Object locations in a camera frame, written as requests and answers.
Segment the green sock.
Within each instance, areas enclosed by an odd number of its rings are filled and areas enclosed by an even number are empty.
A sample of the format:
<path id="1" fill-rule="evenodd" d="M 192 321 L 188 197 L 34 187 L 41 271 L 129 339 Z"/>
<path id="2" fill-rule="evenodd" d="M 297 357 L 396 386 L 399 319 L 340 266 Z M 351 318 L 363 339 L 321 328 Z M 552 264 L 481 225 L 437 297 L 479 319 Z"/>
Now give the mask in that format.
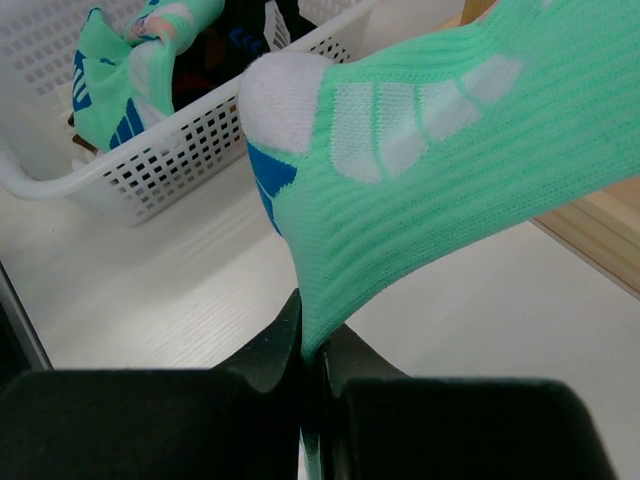
<path id="1" fill-rule="evenodd" d="M 350 63 L 268 53 L 238 108 L 311 362 L 401 278 L 638 174 L 639 5 L 499 1 Z"/>
<path id="2" fill-rule="evenodd" d="M 111 151 L 174 112 L 176 58 L 223 13 L 223 1 L 148 1 L 120 31 L 92 8 L 73 60 L 77 135 Z"/>

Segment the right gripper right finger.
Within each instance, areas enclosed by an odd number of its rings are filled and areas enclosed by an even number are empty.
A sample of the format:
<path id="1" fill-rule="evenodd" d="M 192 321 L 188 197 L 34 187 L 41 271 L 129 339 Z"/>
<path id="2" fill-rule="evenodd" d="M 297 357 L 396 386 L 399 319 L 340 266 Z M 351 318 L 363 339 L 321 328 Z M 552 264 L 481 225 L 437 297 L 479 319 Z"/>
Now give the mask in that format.
<path id="1" fill-rule="evenodd" d="M 614 479 L 589 410 L 551 379 L 415 378 L 353 330 L 318 350 L 327 479 Z"/>

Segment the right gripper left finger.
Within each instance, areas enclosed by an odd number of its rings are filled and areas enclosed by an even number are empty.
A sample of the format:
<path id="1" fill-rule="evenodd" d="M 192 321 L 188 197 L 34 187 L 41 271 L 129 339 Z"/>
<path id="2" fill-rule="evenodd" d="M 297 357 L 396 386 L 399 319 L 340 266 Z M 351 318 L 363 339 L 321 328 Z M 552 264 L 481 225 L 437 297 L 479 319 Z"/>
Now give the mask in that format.
<path id="1" fill-rule="evenodd" d="M 5 479 L 294 479 L 302 304 L 210 369 L 49 370 L 1 394 Z"/>

